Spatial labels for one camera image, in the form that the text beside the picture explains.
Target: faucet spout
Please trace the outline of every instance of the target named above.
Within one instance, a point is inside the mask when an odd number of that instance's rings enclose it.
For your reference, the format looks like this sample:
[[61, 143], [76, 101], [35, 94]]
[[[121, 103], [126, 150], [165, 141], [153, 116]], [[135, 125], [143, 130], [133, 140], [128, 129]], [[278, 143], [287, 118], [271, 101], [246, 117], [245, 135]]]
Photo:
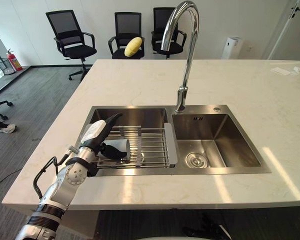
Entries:
[[199, 12], [197, 6], [192, 1], [183, 1], [173, 10], [165, 26], [162, 43], [161, 43], [161, 50], [169, 51], [171, 38], [176, 28], [176, 25], [178, 23], [178, 20], [181, 17], [181, 15], [186, 11], [188, 11], [191, 16], [192, 33], [191, 33], [188, 57], [186, 60], [183, 82], [178, 89], [177, 104], [175, 106], [175, 111], [177, 113], [182, 113], [185, 109], [185, 102], [186, 102], [186, 96], [188, 91], [188, 86], [187, 86], [188, 78], [189, 78], [192, 59], [194, 56], [194, 49], [195, 49], [196, 41], [198, 38], [198, 32], [199, 32]]

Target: kitchen island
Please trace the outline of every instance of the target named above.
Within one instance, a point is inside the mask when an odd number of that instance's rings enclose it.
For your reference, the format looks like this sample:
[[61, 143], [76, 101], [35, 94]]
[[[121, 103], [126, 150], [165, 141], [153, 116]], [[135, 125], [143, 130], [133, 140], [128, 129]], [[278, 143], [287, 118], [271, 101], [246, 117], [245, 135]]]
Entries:
[[[35, 175], [75, 144], [92, 106], [174, 105], [185, 62], [97, 60], [2, 203], [31, 214], [39, 202]], [[271, 71], [276, 67], [292, 73]], [[186, 105], [227, 105], [271, 173], [90, 177], [62, 224], [90, 237], [98, 210], [300, 206], [300, 71], [294, 67], [300, 61], [194, 60], [189, 75]], [[38, 182], [41, 191], [54, 180], [51, 167]]]

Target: double sink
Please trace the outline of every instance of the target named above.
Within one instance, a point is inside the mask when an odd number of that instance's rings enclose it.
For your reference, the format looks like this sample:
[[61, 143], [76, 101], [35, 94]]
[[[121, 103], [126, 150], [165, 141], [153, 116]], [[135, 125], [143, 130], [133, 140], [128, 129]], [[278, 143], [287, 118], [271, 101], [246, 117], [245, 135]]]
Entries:
[[176, 113], [174, 106], [93, 106], [77, 144], [87, 125], [122, 113], [116, 126], [166, 129], [165, 167], [105, 168], [98, 176], [258, 174], [270, 173], [256, 147], [226, 105], [187, 105]]

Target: mesh chair back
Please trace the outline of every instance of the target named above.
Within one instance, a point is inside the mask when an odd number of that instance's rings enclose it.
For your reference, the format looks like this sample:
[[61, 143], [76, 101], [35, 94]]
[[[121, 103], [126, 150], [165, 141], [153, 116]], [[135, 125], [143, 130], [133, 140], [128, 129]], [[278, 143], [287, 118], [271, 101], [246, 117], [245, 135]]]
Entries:
[[73, 10], [46, 12], [49, 23], [53, 29], [55, 37], [67, 46], [71, 44], [84, 44], [83, 34], [79, 27]]
[[114, 20], [118, 47], [126, 46], [135, 37], [141, 37], [141, 13], [115, 12]]
[[[154, 26], [154, 32], [156, 34], [163, 34], [167, 25], [167, 22], [172, 14], [172, 12], [175, 10], [174, 7], [155, 7], [153, 8], [153, 26]], [[178, 24], [176, 24], [172, 40], [176, 41], [178, 35]]]

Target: yellow plush toy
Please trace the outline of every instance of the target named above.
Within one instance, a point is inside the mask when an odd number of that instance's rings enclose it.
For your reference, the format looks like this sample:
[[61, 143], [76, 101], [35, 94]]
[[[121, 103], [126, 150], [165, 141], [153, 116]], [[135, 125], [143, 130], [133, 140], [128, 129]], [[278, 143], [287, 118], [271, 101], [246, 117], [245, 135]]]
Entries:
[[133, 38], [128, 43], [128, 45], [125, 47], [124, 55], [126, 57], [128, 57], [128, 58], [131, 57], [131, 56], [133, 56], [133, 55], [135, 55], [138, 52], [141, 44], [142, 44], [141, 37], [135, 37], [135, 38]]

